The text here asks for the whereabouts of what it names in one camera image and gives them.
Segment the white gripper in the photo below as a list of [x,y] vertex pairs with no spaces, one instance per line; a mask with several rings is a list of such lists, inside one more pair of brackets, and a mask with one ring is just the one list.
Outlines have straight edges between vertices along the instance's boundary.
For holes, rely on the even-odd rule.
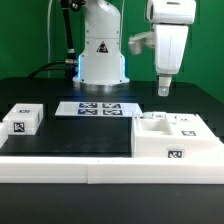
[[167,97],[172,81],[181,67],[188,26],[194,23],[195,0],[148,0],[147,19],[152,24],[158,95]]

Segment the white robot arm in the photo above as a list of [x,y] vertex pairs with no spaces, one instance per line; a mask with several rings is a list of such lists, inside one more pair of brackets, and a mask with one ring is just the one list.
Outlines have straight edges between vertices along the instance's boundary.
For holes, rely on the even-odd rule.
[[[63,11],[68,56],[74,62],[75,86],[108,92],[126,86],[125,58],[121,53],[122,20],[118,9],[106,0],[59,0]],[[73,47],[69,12],[85,10],[85,48],[76,54]],[[181,67],[188,26],[194,22],[195,0],[147,0],[146,18],[151,30],[129,38],[134,54],[143,47],[155,50],[158,95],[166,97],[172,77]]]

